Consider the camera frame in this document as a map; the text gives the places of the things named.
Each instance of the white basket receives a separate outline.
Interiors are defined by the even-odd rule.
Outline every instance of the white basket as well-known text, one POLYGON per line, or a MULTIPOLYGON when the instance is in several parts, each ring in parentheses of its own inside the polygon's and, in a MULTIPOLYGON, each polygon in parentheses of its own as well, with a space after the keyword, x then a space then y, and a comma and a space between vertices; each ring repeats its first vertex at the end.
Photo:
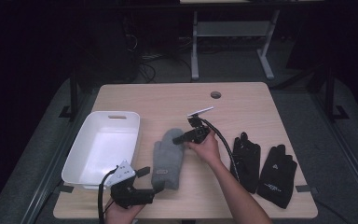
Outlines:
POLYGON ((86 117, 65 165, 62 180, 97 189, 103 177, 123 161, 129 164, 137 148, 140 117, 129 111, 96 111, 86 117))

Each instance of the black cable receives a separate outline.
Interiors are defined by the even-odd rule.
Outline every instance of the black cable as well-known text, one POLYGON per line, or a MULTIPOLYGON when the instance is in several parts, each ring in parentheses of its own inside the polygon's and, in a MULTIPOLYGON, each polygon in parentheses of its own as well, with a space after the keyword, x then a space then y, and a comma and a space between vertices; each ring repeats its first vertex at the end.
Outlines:
POLYGON ((328 206, 325 203, 322 203, 316 199, 313 199, 316 203, 318 203, 319 205, 321 205, 322 207, 324 207, 325 209, 329 210, 330 212, 334 213, 337 217, 341 218, 342 221, 344 221, 347 224, 351 224, 345 217, 343 217, 339 212, 337 212, 336 210, 334 210, 333 208, 331 208, 330 206, 328 206))
POLYGON ((200 42, 199 41, 197 42, 199 44, 198 46, 199 49, 197 50, 199 54, 216 54, 228 50, 228 49, 224 49, 223 45, 221 44, 222 41, 217 41, 220 43, 216 43, 215 38, 209 38, 208 40, 202 39, 200 40, 200 42), (208 43, 208 41, 210 42, 210 44, 209 46, 206 46, 204 42, 208 43))
POLYGON ((105 207, 105 210, 103 211, 104 214, 106 213, 106 210, 110 207, 110 205, 112 205, 114 202, 115 201, 112 200, 112 202, 105 207))
POLYGON ((229 159, 231 160, 232 163, 232 167, 234 168, 234 173, 235 173, 235 177, 238 180, 238 182, 240 182, 240 176, 238 175, 238 171, 237 171, 237 167, 235 166, 235 162, 234 162, 234 158, 232 157, 232 152, 231 149, 229 148, 229 145, 225 139, 225 137, 223 137, 223 135, 219 132, 219 130, 217 130, 212 123, 210 123, 208 120, 206 119, 201 119, 199 118, 202 122, 204 122, 206 125, 208 125, 208 127, 210 127, 216 134, 217 136, 219 136, 220 140, 222 140, 223 144, 226 147, 229 159))
POLYGON ((115 173, 116 169, 109 171, 109 173, 107 173, 103 177, 103 180, 101 181, 101 184, 98 187, 98 219, 100 219, 100 224, 104 224, 104 217, 103 217, 103 214, 104 214, 104 211, 103 211, 103 184, 104 184, 104 182, 105 182, 105 180, 107 179, 108 176, 110 176, 110 175, 115 173))
POLYGON ((156 77, 156 69, 155 69, 153 66, 151 66, 151 65, 149 65, 149 64, 145 64, 145 63, 140 63, 139 65, 140 65, 139 72, 141 73, 141 75, 142 75, 142 76, 144 77, 144 79, 146 80, 146 83, 156 82, 156 81, 154 80, 154 78, 156 77), (149 67, 149 68, 152 70, 152 72, 153 72, 152 77, 150 77, 150 76, 147 74, 146 67, 149 67))
POLYGON ((184 63, 185 64, 185 66, 190 70, 190 72, 191 72, 191 66, 190 66, 190 64, 188 64, 185 60, 183 60, 183 59, 177 59, 178 61, 180 61, 180 62, 182 62, 182 63, 184 63))

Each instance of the forearm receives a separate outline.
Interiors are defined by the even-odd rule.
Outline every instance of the forearm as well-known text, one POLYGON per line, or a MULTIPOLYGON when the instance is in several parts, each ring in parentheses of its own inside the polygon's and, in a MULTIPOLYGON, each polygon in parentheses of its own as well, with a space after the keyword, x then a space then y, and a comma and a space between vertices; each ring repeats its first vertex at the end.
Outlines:
POLYGON ((223 191, 231 215, 237 223, 271 223, 263 208, 242 187, 221 161, 210 164, 210 167, 223 191))
POLYGON ((105 212, 105 224, 131 224, 136 215, 145 207, 145 204, 134 205, 128 209, 112 203, 105 212))

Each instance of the gray fabric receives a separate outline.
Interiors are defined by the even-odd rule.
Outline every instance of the gray fabric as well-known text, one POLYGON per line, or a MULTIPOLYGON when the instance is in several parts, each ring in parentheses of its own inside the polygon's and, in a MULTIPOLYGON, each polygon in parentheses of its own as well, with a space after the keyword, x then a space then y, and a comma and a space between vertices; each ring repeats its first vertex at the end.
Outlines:
POLYGON ((180 129, 168 130, 162 141, 155 143, 153 151, 152 185, 165 183, 165 189, 179 189, 179 175, 185 146, 175 145, 172 140, 183 134, 180 129))

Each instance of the black glove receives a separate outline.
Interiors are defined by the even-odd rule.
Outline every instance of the black glove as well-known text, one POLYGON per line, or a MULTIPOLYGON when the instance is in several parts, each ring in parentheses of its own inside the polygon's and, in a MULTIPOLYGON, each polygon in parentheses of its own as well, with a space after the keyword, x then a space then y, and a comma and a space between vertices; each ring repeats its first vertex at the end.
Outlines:
MULTIPOLYGON (((241 138, 236 137, 234 140, 232 157, 241 185, 250 193, 255 193, 260 169, 260 146, 249 141, 248 135, 242 133, 241 138)), ((230 172, 236 176, 233 164, 231 164, 230 172)))
POLYGON ((284 145, 278 145, 269 151, 257 188, 258 195, 281 208, 286 208, 292 198, 297 168, 285 150, 284 145))

